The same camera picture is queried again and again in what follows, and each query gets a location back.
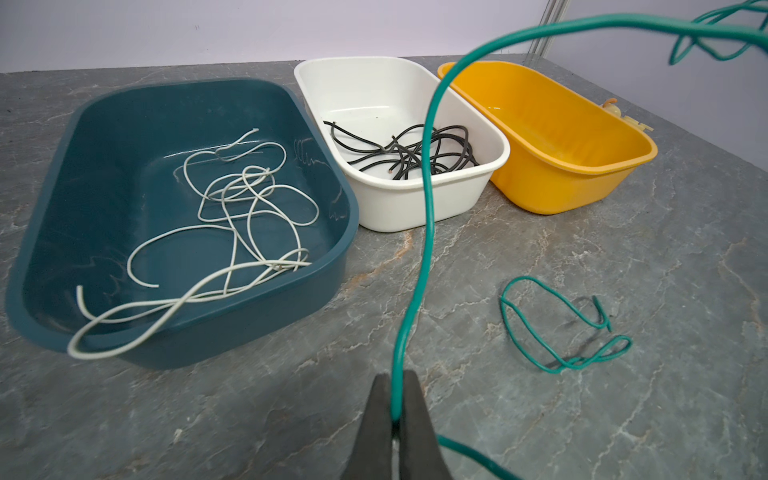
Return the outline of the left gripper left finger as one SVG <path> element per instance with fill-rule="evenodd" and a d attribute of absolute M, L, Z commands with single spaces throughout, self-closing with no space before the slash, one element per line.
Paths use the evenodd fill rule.
<path fill-rule="evenodd" d="M 358 433 L 341 479 L 392 478 L 391 378 L 375 376 Z"/>

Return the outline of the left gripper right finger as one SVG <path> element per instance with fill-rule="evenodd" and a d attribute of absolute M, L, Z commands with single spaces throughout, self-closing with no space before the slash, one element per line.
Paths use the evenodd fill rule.
<path fill-rule="evenodd" d="M 452 479 L 440 451 L 418 376 L 412 370 L 404 371 L 398 433 L 401 479 Z"/>

